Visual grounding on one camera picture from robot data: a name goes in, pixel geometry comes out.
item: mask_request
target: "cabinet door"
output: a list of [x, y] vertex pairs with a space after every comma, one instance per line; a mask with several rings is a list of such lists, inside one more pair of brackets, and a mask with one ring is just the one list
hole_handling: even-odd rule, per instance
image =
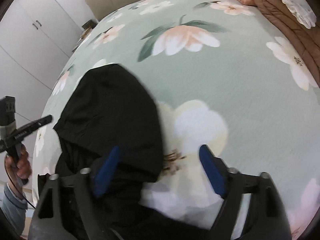
[[81, 36], [81, 29], [55, 0], [17, 0], [28, 15], [69, 57]]
[[41, 29], [37, 30], [16, 0], [0, 22], [0, 46], [50, 89], [69, 59]]

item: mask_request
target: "silver screw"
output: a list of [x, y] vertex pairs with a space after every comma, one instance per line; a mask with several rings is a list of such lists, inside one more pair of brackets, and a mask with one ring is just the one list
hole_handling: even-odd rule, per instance
[[84, 174], [88, 174], [88, 173], [90, 173], [90, 172], [91, 172], [91, 169], [90, 169], [90, 168], [83, 168], [83, 169], [80, 170], [80, 173], [83, 174], [83, 175], [84, 175]]
[[49, 177], [49, 180], [56, 180], [57, 178], [59, 178], [59, 174], [55, 173]]
[[234, 174], [236, 174], [236, 173], [239, 172], [236, 168], [229, 168], [228, 171], [229, 171], [230, 173], [234, 173]]
[[267, 172], [262, 172], [262, 173], [260, 174], [260, 177], [262, 177], [262, 178], [264, 178], [264, 179], [269, 179], [269, 178], [271, 178], [270, 174], [267, 173]]

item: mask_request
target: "black cable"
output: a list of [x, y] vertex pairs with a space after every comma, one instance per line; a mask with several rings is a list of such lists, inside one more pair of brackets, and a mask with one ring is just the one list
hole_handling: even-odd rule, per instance
[[15, 187], [15, 189], [20, 193], [20, 195], [23, 197], [23, 199], [25, 199], [25, 200], [29, 203], [30, 206], [32, 206], [34, 209], [36, 209], [36, 207], [35, 207], [34, 205], [32, 205], [32, 204], [29, 202], [29, 200], [27, 200], [27, 198], [20, 192], [20, 190], [17, 189], [16, 185], [13, 183], [12, 179], [10, 178], [10, 176], [9, 176], [9, 174], [8, 174], [7, 168], [6, 168], [6, 166], [5, 166], [5, 159], [6, 159], [6, 158], [4, 158], [4, 169], [5, 169], [5, 173], [7, 173], [7, 176], [8, 176], [8, 178], [9, 178], [10, 182], [11, 182], [12, 185]]

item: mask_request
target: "white wardrobe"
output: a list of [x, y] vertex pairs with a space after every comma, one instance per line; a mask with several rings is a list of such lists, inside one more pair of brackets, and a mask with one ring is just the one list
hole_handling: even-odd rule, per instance
[[[56, 0], [13, 1], [0, 22], [0, 98], [16, 98], [17, 125], [41, 117], [81, 33]], [[31, 158], [35, 139], [25, 141]]]

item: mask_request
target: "blue pad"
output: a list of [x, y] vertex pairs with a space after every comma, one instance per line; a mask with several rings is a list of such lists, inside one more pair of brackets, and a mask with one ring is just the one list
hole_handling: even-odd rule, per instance
[[102, 164], [92, 178], [92, 193], [96, 198], [102, 197], [107, 192], [119, 163], [119, 155], [119, 147], [114, 146], [110, 154], [99, 158]]
[[213, 155], [207, 145], [202, 145], [199, 158], [214, 192], [224, 198], [228, 193], [228, 168], [222, 161]]

